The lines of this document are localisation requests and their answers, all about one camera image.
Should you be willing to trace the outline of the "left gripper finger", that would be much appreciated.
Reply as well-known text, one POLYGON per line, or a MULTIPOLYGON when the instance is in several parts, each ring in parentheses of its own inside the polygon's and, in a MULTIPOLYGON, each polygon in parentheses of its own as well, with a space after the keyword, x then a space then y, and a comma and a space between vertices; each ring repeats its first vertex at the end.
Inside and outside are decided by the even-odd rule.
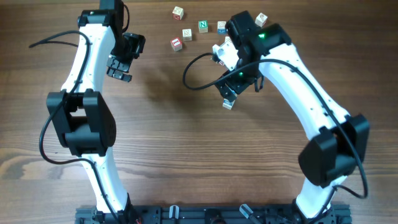
POLYGON ((107 66, 114 70, 129 73, 130 66, 132 64, 132 59, 128 58, 126 60, 118 60, 114 55, 109 55, 107 66))
POLYGON ((119 70, 115 70, 113 68, 108 68, 106 74, 109 77, 124 81, 124 82, 130 82, 132 79, 131 75, 125 74, 123 72, 120 72, 119 70))

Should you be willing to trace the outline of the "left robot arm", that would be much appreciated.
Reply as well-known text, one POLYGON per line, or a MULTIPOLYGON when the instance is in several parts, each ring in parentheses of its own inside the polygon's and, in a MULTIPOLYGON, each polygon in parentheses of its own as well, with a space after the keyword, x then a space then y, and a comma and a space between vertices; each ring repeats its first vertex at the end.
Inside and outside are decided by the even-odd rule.
POLYGON ((47 118, 39 137, 53 124, 60 144, 83 165, 96 196, 95 208, 76 211, 76 223, 141 223, 118 176, 113 157, 116 122, 103 96, 105 76, 131 81, 131 62, 142 53, 145 37, 127 32, 129 10, 121 1, 101 1, 99 9, 78 17, 79 43, 70 74, 59 92, 47 96, 47 118))

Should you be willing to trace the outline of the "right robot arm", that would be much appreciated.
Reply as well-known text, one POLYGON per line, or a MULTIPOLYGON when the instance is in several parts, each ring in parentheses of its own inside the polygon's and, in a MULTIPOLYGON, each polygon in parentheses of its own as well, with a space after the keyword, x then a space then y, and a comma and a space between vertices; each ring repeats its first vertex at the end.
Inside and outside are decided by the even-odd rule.
POLYGON ((213 46, 213 58, 226 67, 216 82, 230 109, 247 87, 262 89, 269 80, 301 122, 308 144, 298 157, 305 176, 294 200, 295 223, 322 222, 331 200, 354 170, 363 171, 369 123, 351 116, 316 81, 291 38, 278 24, 258 26, 247 11, 225 25, 228 39, 213 46))

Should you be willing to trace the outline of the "far right picture block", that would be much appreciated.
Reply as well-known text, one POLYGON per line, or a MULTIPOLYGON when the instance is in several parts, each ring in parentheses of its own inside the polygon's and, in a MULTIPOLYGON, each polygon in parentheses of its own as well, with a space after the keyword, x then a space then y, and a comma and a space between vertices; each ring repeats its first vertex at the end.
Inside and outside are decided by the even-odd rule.
POLYGON ((260 13, 257 15, 256 19, 255 19, 255 24, 256 24, 258 27, 263 27, 264 24, 267 22, 267 19, 268 19, 268 17, 267 17, 265 14, 263 14, 262 12, 260 12, 260 13))

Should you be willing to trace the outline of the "blue sided picture block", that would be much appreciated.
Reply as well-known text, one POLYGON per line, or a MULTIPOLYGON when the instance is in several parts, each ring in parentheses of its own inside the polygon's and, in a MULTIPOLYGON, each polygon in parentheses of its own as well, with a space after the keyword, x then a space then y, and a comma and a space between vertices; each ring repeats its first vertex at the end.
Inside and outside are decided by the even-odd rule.
POLYGON ((217 34, 226 34, 226 21, 218 21, 217 22, 217 34))

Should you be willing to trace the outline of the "green N block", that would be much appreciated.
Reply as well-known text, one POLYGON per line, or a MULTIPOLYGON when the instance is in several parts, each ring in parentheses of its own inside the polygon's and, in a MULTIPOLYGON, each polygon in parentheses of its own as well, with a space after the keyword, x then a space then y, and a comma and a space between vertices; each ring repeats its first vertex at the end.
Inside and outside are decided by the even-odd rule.
POLYGON ((199 33, 207 33, 208 32, 208 21, 207 20, 198 21, 198 30, 199 30, 199 33))

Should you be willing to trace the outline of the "red I block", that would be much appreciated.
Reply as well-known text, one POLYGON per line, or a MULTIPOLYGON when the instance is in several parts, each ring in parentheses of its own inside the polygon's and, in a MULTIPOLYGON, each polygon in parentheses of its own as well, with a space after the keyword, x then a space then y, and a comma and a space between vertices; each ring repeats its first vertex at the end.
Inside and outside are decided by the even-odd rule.
POLYGON ((173 48, 173 50, 174 50, 175 52, 177 52, 177 51, 179 51, 179 50, 182 50, 182 48, 183 48, 182 41, 181 41, 178 37, 172 39, 172 40, 170 41, 170 44, 171 44, 171 46, 172 46, 172 48, 173 48))

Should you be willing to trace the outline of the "white picture block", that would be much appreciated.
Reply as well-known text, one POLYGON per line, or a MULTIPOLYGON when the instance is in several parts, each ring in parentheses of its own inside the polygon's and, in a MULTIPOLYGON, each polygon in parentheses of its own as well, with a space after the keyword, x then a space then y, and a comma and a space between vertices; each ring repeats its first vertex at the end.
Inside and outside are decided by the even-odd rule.
POLYGON ((192 30, 191 29, 183 29, 182 37, 184 42, 192 41, 192 30))

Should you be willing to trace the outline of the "red six block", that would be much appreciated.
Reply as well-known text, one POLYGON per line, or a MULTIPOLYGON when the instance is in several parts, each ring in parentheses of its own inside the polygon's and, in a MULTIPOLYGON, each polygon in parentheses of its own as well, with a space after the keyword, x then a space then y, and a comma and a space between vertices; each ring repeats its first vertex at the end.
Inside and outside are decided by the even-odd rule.
POLYGON ((172 11, 172 15, 173 15, 174 19, 181 21, 183 18, 183 14, 184 14, 183 8, 178 7, 178 6, 174 7, 174 9, 172 11))

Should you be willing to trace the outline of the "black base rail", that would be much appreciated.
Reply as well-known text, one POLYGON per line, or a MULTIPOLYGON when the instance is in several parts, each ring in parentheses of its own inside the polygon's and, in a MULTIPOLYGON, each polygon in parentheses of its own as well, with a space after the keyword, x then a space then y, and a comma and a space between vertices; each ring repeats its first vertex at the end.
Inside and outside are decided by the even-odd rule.
MULTIPOLYGON (((132 218, 117 213, 121 223, 310 223, 291 204, 274 204, 252 207, 170 207, 136 206, 132 218)), ((76 210, 75 223, 118 223, 112 214, 104 214, 95 207, 76 210)), ((332 205, 323 216, 313 223, 351 224, 349 205, 332 205)))

